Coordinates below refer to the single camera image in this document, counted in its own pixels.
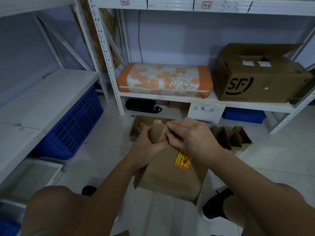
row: person's right hand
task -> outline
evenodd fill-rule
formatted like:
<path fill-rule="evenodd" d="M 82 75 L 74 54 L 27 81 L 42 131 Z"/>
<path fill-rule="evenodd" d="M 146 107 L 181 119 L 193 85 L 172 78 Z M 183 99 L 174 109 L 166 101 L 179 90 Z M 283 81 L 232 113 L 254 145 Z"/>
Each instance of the person's right hand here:
<path fill-rule="evenodd" d="M 169 144 L 184 150 L 202 163 L 209 163 L 209 161 L 213 160 L 224 151 L 210 129 L 203 122 L 186 117 L 181 121 L 174 120 L 167 122 L 167 126 L 170 130 L 183 138 L 179 140 L 168 132 L 166 135 Z"/>

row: yellow and red sticker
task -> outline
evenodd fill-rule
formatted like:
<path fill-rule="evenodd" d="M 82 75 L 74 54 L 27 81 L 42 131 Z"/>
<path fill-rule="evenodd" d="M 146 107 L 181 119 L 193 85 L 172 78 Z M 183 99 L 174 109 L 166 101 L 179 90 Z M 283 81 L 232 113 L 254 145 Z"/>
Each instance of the yellow and red sticker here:
<path fill-rule="evenodd" d="M 174 166 L 183 170 L 188 170 L 191 159 L 192 159 L 191 156 L 189 156 L 186 152 L 180 150 L 177 155 Z"/>

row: blue plastic crate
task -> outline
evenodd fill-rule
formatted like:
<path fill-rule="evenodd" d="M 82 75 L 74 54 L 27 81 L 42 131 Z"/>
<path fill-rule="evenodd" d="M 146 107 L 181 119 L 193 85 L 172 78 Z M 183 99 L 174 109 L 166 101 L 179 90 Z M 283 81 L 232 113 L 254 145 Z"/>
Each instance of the blue plastic crate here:
<path fill-rule="evenodd" d="M 21 225 L 0 220 L 0 235 L 1 236 L 16 236 L 21 229 Z"/>
<path fill-rule="evenodd" d="M 226 107 L 222 117 L 229 120 L 261 124 L 265 120 L 266 115 L 261 110 Z"/>
<path fill-rule="evenodd" d="M 36 157 L 68 160 L 74 156 L 104 110 L 92 86 L 33 149 Z"/>

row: wire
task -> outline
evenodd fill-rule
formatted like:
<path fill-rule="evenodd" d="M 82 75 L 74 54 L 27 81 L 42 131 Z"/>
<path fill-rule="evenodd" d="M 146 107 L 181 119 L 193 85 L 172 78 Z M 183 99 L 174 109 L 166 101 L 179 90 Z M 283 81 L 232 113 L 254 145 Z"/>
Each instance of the wire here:
<path fill-rule="evenodd" d="M 139 10 L 139 17 L 138 17 L 138 43 L 139 43 L 139 49 L 140 49 L 140 55 L 141 55 L 141 63 L 143 63 L 141 47 L 140 47 L 140 13 L 141 13 L 141 10 Z"/>

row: sf logo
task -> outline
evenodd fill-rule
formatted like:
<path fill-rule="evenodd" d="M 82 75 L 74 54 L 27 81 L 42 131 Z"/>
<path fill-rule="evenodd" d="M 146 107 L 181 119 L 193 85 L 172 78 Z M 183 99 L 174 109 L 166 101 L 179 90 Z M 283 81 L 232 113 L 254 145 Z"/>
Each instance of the sf logo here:
<path fill-rule="evenodd" d="M 227 95 L 238 95 L 238 94 L 244 93 L 252 85 L 253 81 L 254 81 L 254 78 L 250 78 L 250 79 L 234 78 L 234 79 L 231 79 L 230 87 L 228 87 L 227 89 L 229 89 L 229 90 L 238 90 L 238 91 L 237 92 L 226 91 L 225 94 L 227 94 Z"/>

